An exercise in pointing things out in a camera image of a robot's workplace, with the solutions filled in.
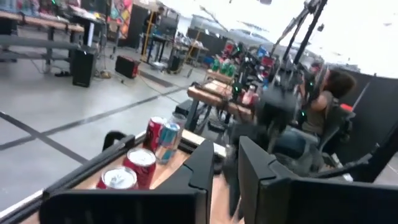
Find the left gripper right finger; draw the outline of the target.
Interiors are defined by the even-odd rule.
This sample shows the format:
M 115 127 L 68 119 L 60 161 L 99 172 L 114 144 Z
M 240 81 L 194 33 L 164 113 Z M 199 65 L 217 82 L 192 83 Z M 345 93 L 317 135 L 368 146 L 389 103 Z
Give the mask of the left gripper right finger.
M 277 165 L 251 139 L 239 139 L 238 178 L 245 224 L 286 224 L 289 180 L 274 172 Z

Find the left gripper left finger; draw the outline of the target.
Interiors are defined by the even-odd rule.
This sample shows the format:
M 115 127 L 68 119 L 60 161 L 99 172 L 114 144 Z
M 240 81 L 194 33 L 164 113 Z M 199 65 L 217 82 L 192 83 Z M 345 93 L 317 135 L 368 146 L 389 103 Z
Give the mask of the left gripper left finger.
M 210 224 L 213 186 L 213 143 L 203 141 L 156 191 L 155 224 Z

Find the blue silver energy drink can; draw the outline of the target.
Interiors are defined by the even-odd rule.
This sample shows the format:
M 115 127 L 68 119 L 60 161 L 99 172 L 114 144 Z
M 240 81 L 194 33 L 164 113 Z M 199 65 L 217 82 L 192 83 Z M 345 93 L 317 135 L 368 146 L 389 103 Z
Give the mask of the blue silver energy drink can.
M 167 164 L 173 157 L 179 131 L 180 126 L 177 123 L 168 122 L 163 125 L 157 150 L 157 162 L 159 164 Z

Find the tall silver energy drink can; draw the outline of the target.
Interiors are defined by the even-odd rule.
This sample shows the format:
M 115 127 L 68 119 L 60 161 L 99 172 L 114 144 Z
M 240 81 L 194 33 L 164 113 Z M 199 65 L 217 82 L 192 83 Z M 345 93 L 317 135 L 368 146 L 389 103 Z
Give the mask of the tall silver energy drink can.
M 187 122 L 186 116 L 176 112 L 173 112 L 171 118 L 169 119 L 171 127 L 173 129 L 178 128 L 179 131 L 183 131 L 186 122 Z

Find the pink bottle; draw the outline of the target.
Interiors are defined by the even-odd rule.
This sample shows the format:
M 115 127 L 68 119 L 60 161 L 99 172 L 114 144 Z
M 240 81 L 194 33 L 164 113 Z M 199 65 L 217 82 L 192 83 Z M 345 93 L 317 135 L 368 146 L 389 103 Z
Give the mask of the pink bottle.
M 244 95 L 242 97 L 242 104 L 250 106 L 256 96 L 256 87 L 254 85 L 250 85 L 248 90 L 244 92 Z

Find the person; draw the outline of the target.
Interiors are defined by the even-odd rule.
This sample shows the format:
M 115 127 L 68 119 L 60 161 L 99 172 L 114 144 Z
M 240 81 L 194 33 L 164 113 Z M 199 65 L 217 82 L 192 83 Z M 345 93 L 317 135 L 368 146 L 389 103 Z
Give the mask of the person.
M 328 69 L 323 79 L 320 80 L 318 97 L 314 99 L 305 110 L 307 119 L 302 123 L 300 130 L 315 138 L 317 141 L 326 136 L 325 130 L 330 113 L 338 106 L 341 97 L 348 94 L 356 84 L 356 80 L 348 72 Z M 288 128 L 275 142 L 276 149 L 289 149 L 300 152 L 298 159 L 293 159 L 281 153 L 276 156 L 281 163 L 298 175 L 304 175 L 312 168 L 320 168 L 323 163 L 322 155 L 318 150 L 319 142 L 307 144 L 304 136 L 298 129 Z

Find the wooden work table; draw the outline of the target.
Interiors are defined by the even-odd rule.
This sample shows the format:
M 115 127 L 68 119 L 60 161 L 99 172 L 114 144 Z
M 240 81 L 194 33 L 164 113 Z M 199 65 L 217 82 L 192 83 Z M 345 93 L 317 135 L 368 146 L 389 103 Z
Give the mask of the wooden work table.
M 217 80 L 208 80 L 206 83 L 189 87 L 187 94 L 194 100 L 225 110 L 241 120 L 252 121 L 253 119 L 249 108 L 234 102 L 226 103 L 232 97 L 232 86 L 229 84 Z

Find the grey office chair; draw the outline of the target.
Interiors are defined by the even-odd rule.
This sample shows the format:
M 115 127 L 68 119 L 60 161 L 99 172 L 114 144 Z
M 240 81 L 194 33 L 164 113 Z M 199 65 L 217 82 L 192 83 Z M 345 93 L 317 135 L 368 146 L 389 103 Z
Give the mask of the grey office chair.
M 352 122 L 356 114 L 340 105 L 333 105 L 326 117 L 323 134 L 318 145 L 319 155 L 332 155 L 339 145 L 349 140 Z

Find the black red case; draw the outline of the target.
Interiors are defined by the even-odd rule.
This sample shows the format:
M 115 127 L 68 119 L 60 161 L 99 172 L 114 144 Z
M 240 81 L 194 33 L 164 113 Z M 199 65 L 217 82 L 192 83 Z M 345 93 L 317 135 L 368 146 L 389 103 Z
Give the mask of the black red case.
M 117 56 L 115 63 L 115 71 L 121 75 L 133 79 L 136 78 L 138 74 L 138 67 L 140 65 L 139 60 L 135 60 L 131 57 L 119 55 Z

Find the black stand poles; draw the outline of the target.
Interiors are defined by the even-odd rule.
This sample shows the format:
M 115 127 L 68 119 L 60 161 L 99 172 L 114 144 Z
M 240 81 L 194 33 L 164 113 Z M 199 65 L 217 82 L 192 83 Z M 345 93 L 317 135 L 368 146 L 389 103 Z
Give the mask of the black stand poles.
M 292 44 L 295 41 L 295 38 L 300 31 L 302 24 L 305 22 L 307 16 L 309 14 L 313 15 L 313 19 L 311 24 L 309 25 L 307 32 L 305 34 L 305 37 L 301 41 L 300 47 L 298 48 L 298 51 L 293 59 L 293 63 L 297 65 L 300 62 L 300 59 L 305 51 L 306 46 L 308 45 L 308 41 L 311 38 L 311 35 L 315 29 L 316 24 L 318 23 L 318 20 L 324 10 L 324 7 L 327 5 L 328 0 L 309 0 L 305 1 L 304 7 L 301 10 L 301 12 L 298 14 L 298 16 L 294 17 L 290 23 L 287 25 L 287 27 L 282 31 L 282 34 L 280 37 L 277 39 L 273 47 L 271 48 L 270 51 L 270 56 L 274 56 L 276 53 L 276 49 L 280 45 L 280 42 L 286 38 L 286 36 L 291 33 L 293 28 L 295 28 L 294 33 L 292 34 L 290 38 L 290 42 L 288 46 L 285 49 L 284 55 L 282 57 L 283 60 L 287 61 L 287 57 L 289 56 L 290 48 Z

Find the black speaker box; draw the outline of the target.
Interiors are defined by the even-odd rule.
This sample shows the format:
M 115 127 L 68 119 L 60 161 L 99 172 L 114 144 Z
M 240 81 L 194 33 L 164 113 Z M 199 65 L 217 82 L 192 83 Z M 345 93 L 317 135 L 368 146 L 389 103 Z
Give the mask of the black speaker box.
M 70 62 L 70 74 L 72 75 L 72 83 L 75 86 L 88 88 L 96 71 L 96 55 L 76 50 L 73 53 Z

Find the colourful poster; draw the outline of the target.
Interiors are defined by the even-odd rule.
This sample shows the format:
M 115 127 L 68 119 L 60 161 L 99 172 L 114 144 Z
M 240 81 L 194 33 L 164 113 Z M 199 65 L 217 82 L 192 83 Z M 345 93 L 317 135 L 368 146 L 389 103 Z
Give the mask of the colourful poster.
M 126 39 L 131 20 L 133 0 L 111 0 L 108 24 L 110 31 L 119 28 L 119 38 Z

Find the long wooden bench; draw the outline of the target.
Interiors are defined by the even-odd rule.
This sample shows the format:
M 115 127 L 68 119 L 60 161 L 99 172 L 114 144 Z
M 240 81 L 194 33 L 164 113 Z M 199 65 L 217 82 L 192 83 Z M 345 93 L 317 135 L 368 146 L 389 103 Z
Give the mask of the long wooden bench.
M 12 59 L 29 59 L 29 60 L 45 60 L 45 68 L 48 73 L 52 68 L 54 60 L 68 60 L 67 57 L 53 53 L 53 49 L 76 50 L 81 47 L 80 44 L 54 41 L 53 36 L 55 30 L 64 30 L 73 36 L 76 32 L 84 32 L 84 28 L 77 24 L 72 24 L 62 19 L 50 19 L 49 16 L 33 16 L 23 14 L 22 12 L 11 12 L 0 9 L 0 19 L 9 19 L 22 22 L 27 25 L 47 26 L 47 40 L 32 39 L 28 37 L 20 37 L 18 35 L 0 35 L 0 47 L 3 45 L 20 46 L 30 48 L 45 48 L 46 53 L 38 52 L 13 52 L 0 50 L 0 60 Z

